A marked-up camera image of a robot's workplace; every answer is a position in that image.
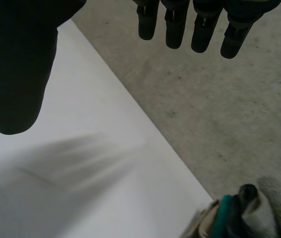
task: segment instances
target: white table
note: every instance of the white table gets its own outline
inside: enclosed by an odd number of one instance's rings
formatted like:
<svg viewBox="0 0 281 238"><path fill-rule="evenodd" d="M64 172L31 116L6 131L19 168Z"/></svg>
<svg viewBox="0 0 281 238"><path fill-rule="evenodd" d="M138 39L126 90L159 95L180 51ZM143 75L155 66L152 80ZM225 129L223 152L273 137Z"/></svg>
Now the white table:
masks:
<svg viewBox="0 0 281 238"><path fill-rule="evenodd" d="M101 168L99 152L90 153L96 137L110 155ZM131 153L122 162L108 144ZM55 172L63 159L69 166ZM38 120L25 133L0 134L0 238L175 238L210 202L74 23L61 26Z"/></svg>

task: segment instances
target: concrete floor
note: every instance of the concrete floor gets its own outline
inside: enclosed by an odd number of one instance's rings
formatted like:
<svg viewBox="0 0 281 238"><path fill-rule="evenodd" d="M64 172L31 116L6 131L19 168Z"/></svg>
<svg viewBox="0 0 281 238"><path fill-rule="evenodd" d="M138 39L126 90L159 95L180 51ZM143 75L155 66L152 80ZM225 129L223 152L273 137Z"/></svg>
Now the concrete floor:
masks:
<svg viewBox="0 0 281 238"><path fill-rule="evenodd" d="M178 50L165 46L164 13L147 42L131 0L88 0L73 20L212 197L260 175L281 180L281 5L231 60L220 55L225 14L198 54L192 5Z"/></svg>

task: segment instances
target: black robotic finger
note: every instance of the black robotic finger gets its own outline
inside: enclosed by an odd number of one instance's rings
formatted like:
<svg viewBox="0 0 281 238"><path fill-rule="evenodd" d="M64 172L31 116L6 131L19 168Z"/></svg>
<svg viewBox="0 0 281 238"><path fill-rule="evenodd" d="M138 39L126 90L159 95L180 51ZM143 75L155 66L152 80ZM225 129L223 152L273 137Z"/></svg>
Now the black robotic finger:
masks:
<svg viewBox="0 0 281 238"><path fill-rule="evenodd" d="M197 53L206 51L223 9L221 0L193 0L195 19L191 48Z"/></svg>
<svg viewBox="0 0 281 238"><path fill-rule="evenodd" d="M280 3L281 0L226 0L229 26L225 32L221 55L227 59L234 58L253 24Z"/></svg>
<svg viewBox="0 0 281 238"><path fill-rule="evenodd" d="M189 0L162 0L167 8L165 20L167 25L166 44L171 49L181 46Z"/></svg>
<svg viewBox="0 0 281 238"><path fill-rule="evenodd" d="M221 47L221 55L224 58L232 59L238 54L252 26L253 24L246 28L238 29L235 28L231 23L228 25Z"/></svg>
<svg viewBox="0 0 281 238"><path fill-rule="evenodd" d="M138 4L138 33L143 40L151 40L155 33L160 0L134 0Z"/></svg>

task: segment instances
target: gray floor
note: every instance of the gray floor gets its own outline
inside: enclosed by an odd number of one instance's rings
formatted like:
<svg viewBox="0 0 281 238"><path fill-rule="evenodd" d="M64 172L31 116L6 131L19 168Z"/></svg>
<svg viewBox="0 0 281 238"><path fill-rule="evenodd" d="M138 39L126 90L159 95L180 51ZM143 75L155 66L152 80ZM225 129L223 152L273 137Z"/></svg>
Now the gray floor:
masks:
<svg viewBox="0 0 281 238"><path fill-rule="evenodd" d="M281 5L252 28L240 54L220 56L223 14L208 50L165 46L163 6L156 34L142 41L131 0L88 0L73 20L213 197L260 175L281 180Z"/></svg>

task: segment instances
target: black object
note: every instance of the black object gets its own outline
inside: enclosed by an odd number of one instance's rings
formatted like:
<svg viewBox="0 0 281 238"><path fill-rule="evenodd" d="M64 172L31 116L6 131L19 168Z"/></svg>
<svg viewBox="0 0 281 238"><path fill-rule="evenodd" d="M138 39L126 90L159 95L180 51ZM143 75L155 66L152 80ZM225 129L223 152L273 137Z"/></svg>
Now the black object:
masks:
<svg viewBox="0 0 281 238"><path fill-rule="evenodd" d="M228 211L227 233L229 238L251 238L249 227L244 223L242 217L239 196L235 195L231 199L231 206Z"/></svg>
<svg viewBox="0 0 281 238"><path fill-rule="evenodd" d="M0 132L36 121L56 55L57 27L86 0L0 0Z"/></svg>
<svg viewBox="0 0 281 238"><path fill-rule="evenodd" d="M258 190L255 185L245 184L239 188L238 198L240 202L240 212L243 213L249 203L258 197Z"/></svg>
<svg viewBox="0 0 281 238"><path fill-rule="evenodd" d="M150 40L156 27L159 0L133 1L138 4L137 13L140 15L139 36ZM167 9L166 44L172 49L177 49L183 38L189 0L161 0L161 2ZM191 43L192 50L202 53L207 49L224 8L227 11L229 25L225 32L221 55L227 59L234 58L253 24L280 3L281 0L193 0L197 17Z"/></svg>

